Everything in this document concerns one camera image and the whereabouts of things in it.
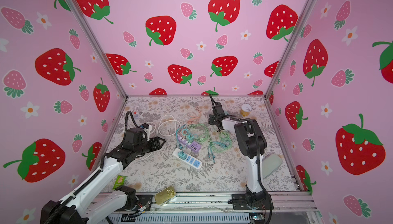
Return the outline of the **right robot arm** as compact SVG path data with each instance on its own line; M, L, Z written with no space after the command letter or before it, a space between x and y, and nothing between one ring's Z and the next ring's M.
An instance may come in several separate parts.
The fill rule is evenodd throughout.
M267 141L264 137L257 121L250 118L237 118L235 115L225 114L220 102L216 102L212 95L209 95L212 103L213 114L208 117L208 124L214 125L218 131L233 132L236 135L238 147L247 158L248 180L244 198L233 199L232 203L245 202L249 208L258 209L267 206L269 214L263 224L271 222L274 209L271 195L263 185L262 161Z

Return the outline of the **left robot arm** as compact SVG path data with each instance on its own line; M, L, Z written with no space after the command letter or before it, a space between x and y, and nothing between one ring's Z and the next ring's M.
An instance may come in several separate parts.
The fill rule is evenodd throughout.
M134 188L122 185L104 200L91 204L103 188L135 159L160 150L166 140L150 136L147 123L129 128L125 122L122 142L106 153L99 167L76 190L61 200L49 201L41 210L42 224L97 224L117 210L136 210L142 213Z

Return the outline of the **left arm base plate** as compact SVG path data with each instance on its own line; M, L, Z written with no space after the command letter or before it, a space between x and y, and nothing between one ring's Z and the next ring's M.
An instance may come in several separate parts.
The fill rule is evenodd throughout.
M145 207L143 212L150 211L152 204L153 195L142 194L136 195L136 200L132 200L131 203L127 203L125 207L115 210L115 212L138 212L140 208Z

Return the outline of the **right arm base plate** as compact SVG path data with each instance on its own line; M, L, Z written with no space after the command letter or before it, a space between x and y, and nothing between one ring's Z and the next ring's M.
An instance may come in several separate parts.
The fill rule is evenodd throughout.
M274 210L274 205L264 193L249 194L240 193L232 194L228 203L232 205L234 210Z

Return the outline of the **blue charger plug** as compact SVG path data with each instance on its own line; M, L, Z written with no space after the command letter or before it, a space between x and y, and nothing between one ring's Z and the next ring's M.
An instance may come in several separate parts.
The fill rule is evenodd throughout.
M186 155L183 151L180 151L180 152L178 153L178 156L179 156L179 158L182 159L182 160L185 160L185 159L187 158L187 155Z

